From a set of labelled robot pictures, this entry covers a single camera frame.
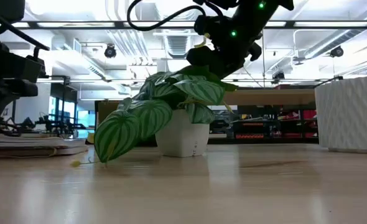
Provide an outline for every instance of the white plant pot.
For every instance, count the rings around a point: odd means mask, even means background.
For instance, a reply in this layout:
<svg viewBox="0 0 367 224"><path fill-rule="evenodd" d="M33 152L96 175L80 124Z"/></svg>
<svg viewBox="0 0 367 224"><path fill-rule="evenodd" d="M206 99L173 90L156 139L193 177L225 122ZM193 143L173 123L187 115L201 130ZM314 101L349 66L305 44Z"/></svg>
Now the white plant pot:
<svg viewBox="0 0 367 224"><path fill-rule="evenodd" d="M156 133L157 146L164 156L201 156L209 131L209 124L192 124L185 110L176 110L167 126Z"/></svg>
<svg viewBox="0 0 367 224"><path fill-rule="evenodd" d="M322 85L315 94L320 144L367 153L367 77Z"/></svg>

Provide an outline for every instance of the ceiling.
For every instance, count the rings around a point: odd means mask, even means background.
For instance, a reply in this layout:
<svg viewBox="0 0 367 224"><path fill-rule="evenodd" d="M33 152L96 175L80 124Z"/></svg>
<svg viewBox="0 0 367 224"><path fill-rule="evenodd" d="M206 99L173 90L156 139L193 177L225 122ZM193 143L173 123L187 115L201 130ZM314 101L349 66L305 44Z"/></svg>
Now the ceiling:
<svg viewBox="0 0 367 224"><path fill-rule="evenodd" d="M126 19L126 9L132 0L26 0L24 21L107 21ZM182 7L193 4L191 0L144 0L135 8L133 20L159 20L161 17L175 12ZM287 11L280 7L273 20L364 20L367 19L367 1L365 0L294 0L295 10ZM208 15L215 13L204 6ZM225 11L232 16L235 9ZM182 16L185 20L194 20L198 12ZM32 30L28 34L36 39L54 35L51 43L57 49L51 52L52 74L69 75L72 79L99 79L90 67L93 65L107 79L143 80L157 72L157 60L168 59L170 69L180 69L187 65L184 55L194 44L199 44L202 37L189 34L187 36L165 36L166 32L193 33L192 30L153 30L136 32L133 30ZM367 75L367 31L350 38L341 44L345 54L339 58L326 57L322 52L310 60L293 60L293 57L306 55L321 42L336 37L337 30L265 30L264 37L257 43L264 43L264 55L255 62L245 63L247 71L255 79L271 78L278 71L285 73L286 78L318 79L331 78L334 75L358 77ZM9 40L7 35L1 40ZM73 39L81 43L81 54L71 52L60 44L73 46ZM104 51L107 44L116 44L116 57L106 58ZM251 79L244 70L238 70L227 79ZM256 86L254 82L241 85ZM81 90L115 90L115 86L102 83L74 83L73 87Z"/></svg>

